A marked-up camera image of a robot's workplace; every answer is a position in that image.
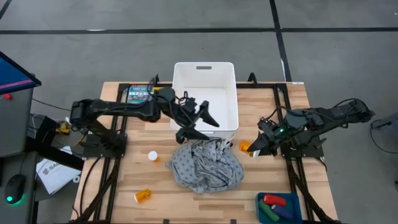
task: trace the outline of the patterned fabric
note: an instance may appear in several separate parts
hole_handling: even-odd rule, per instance
[[[232,189],[244,177],[230,142],[222,139],[188,142],[173,152],[166,166],[173,170],[176,183],[199,194]]]

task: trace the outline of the monitor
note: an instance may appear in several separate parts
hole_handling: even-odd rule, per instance
[[[33,74],[0,52],[0,95],[40,86]]]

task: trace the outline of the white paper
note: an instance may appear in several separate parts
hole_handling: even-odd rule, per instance
[[[63,147],[61,151],[72,154],[70,146]],[[81,171],[61,165],[58,162],[43,159],[36,165],[36,173],[39,175],[49,194],[54,194],[74,177],[80,175]]]

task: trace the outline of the blue container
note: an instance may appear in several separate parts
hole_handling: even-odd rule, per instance
[[[270,220],[268,216],[259,208],[259,200],[262,200],[265,194],[272,194],[284,198],[286,200],[286,206],[284,208],[292,213],[294,220],[286,220],[282,217],[277,222],[273,222],[272,220]],[[256,197],[256,212],[257,212],[257,218],[261,223],[301,224],[303,222],[303,218],[301,216],[299,197],[297,196],[297,194],[260,192],[257,194]]]

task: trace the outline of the wooden tabletop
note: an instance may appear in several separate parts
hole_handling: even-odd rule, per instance
[[[119,82],[104,83],[101,99],[116,101],[118,86]],[[287,87],[292,108],[309,107],[303,84],[287,83]],[[164,162],[170,160],[172,152],[178,148],[175,133],[169,129],[170,118],[163,115],[157,123],[145,123],[137,118],[129,118],[126,128],[128,144],[126,155],[121,160],[112,223],[162,223],[163,219],[169,219],[171,223],[229,223],[231,219],[236,219],[238,223],[258,223],[255,196],[259,192],[290,193],[289,179],[283,157],[251,158],[238,149],[242,139],[256,139],[259,118],[271,114],[275,109],[272,90],[238,88],[238,105],[239,129],[236,131],[232,150],[244,167],[244,179],[235,189],[212,194],[196,194],[177,185],[172,171],[164,165]],[[111,120],[111,116],[99,118],[107,128],[111,126]],[[158,152],[160,162],[148,160],[147,154],[150,151]],[[88,159],[85,162],[75,200],[77,210],[83,182],[94,160]],[[304,158],[303,164],[310,193],[327,215],[337,219],[325,167],[312,158]],[[97,163],[87,181],[83,210],[97,194],[102,166],[103,159]],[[150,189],[152,197],[138,204],[134,201],[134,194],[144,189]],[[302,215],[306,219],[301,194],[299,197]],[[101,218],[105,218],[107,202],[106,195]]]

